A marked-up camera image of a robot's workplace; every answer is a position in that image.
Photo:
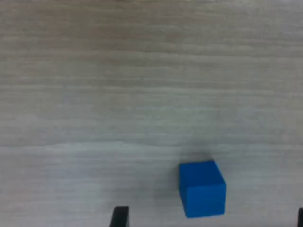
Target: wooden table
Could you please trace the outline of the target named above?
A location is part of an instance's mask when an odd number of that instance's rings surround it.
[[[290,227],[303,204],[301,0],[2,0],[0,225]],[[214,158],[226,215],[186,219]]]

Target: toy block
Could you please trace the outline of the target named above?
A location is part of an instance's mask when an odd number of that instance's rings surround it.
[[[188,218],[225,213],[226,183],[213,160],[180,164],[179,192]]]

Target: wood grain surface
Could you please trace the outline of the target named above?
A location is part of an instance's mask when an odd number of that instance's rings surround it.
[[[301,0],[0,1],[0,225],[291,227],[303,204]],[[226,214],[186,219],[180,162]]]

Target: table surface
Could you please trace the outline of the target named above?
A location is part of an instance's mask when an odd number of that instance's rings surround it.
[[[2,0],[0,223],[290,227],[303,204],[301,0]],[[186,219],[214,158],[226,214]]]

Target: black object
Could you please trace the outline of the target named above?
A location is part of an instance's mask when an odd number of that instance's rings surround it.
[[[298,227],[303,227],[303,208],[299,209]]]
[[[128,207],[115,207],[109,227],[129,227],[128,213]]]

